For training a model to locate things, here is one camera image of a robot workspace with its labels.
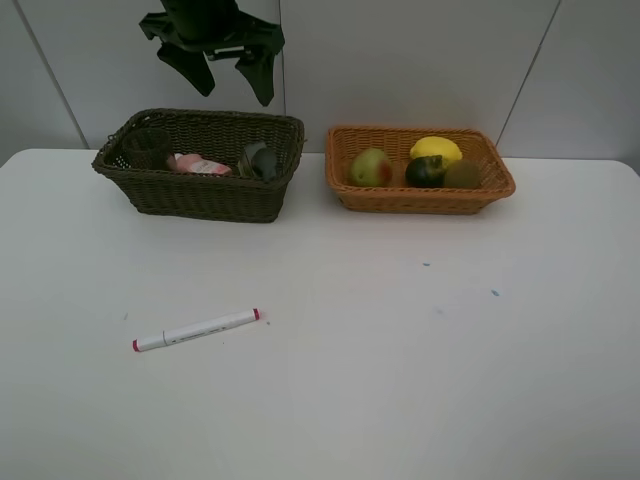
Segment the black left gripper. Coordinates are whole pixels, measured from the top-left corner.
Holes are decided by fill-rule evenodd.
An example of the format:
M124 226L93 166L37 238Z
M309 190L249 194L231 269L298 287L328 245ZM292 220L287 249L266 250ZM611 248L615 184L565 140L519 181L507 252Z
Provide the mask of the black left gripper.
M160 13L139 22L149 40L161 42L158 58L180 73L202 96L215 88L207 60L240 59L235 68L259 103L274 98L274 61L284 47L281 26L240 10L235 1L164 1Z

